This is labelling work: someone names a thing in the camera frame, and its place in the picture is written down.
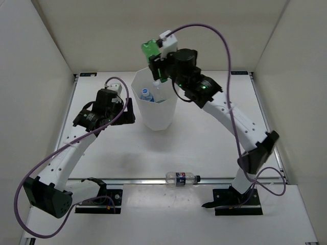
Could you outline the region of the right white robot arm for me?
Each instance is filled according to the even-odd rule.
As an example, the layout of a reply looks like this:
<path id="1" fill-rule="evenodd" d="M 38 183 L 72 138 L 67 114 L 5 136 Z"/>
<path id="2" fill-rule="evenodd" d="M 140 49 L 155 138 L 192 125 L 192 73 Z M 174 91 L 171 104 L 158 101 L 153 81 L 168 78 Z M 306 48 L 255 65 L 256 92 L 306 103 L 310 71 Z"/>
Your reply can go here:
<path id="1" fill-rule="evenodd" d="M 240 111 L 215 80 L 202 74 L 196 60 L 197 51 L 188 48 L 169 52 L 164 58 L 161 54 L 148 57 L 154 80 L 170 78 L 173 86 L 184 91 L 187 102 L 213 116 L 235 137 L 238 150 L 244 150 L 239 154 L 239 170 L 229 192 L 231 201 L 241 204 L 248 198 L 247 191 L 272 154 L 279 135 L 261 129 Z"/>

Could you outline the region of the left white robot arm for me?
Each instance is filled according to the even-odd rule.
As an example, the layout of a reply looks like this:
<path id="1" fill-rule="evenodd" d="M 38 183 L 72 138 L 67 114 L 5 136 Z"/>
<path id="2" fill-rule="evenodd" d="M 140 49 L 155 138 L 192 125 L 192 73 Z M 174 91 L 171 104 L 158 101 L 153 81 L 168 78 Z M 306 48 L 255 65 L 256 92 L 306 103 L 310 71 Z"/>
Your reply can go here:
<path id="1" fill-rule="evenodd" d="M 35 178 L 27 177 L 24 190 L 32 206 L 55 218 L 63 217 L 69 208 L 91 199 L 103 205 L 107 199 L 105 183 L 90 177 L 77 184 L 67 185 L 68 178 L 86 149 L 97 139 L 99 128 L 107 123 L 113 125 L 135 122 L 132 100 L 125 105 L 120 97 L 122 86 L 109 85 L 97 92 L 95 101 L 87 103 L 73 121 L 73 127 L 65 149 L 57 154 Z"/>

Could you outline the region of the green plastic bottle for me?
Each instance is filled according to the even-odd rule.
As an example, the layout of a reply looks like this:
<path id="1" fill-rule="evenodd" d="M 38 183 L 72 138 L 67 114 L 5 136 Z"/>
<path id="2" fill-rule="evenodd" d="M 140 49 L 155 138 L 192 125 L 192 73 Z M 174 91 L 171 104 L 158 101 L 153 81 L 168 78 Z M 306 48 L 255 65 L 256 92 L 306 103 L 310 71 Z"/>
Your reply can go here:
<path id="1" fill-rule="evenodd" d="M 149 66 L 149 57 L 150 56 L 160 56 L 160 50 L 159 50 L 160 44 L 162 44 L 162 41 L 160 39 L 159 40 L 152 39 L 141 45 L 142 52 L 146 56 L 146 59 L 148 62 L 148 66 Z"/>

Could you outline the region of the blue label clear bottle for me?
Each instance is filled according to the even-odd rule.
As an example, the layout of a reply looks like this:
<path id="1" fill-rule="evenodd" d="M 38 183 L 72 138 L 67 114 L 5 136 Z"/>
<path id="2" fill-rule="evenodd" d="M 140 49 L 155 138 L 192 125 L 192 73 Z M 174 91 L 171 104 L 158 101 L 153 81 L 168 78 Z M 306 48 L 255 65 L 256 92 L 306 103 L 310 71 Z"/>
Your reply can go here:
<path id="1" fill-rule="evenodd" d="M 143 101 L 154 102 L 154 96 L 147 88 L 142 90 L 140 99 Z"/>

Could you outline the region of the green label clear bottle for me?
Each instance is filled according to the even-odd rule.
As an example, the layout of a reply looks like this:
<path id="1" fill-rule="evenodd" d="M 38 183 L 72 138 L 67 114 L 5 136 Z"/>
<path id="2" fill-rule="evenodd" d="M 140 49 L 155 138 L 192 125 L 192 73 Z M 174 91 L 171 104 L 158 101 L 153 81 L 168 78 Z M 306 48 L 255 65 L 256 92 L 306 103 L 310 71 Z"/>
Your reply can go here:
<path id="1" fill-rule="evenodd" d="M 156 103 L 162 103 L 166 100 L 166 96 L 164 95 L 164 92 L 162 90 L 162 86 L 160 84 L 160 81 L 154 81 L 154 99 Z"/>

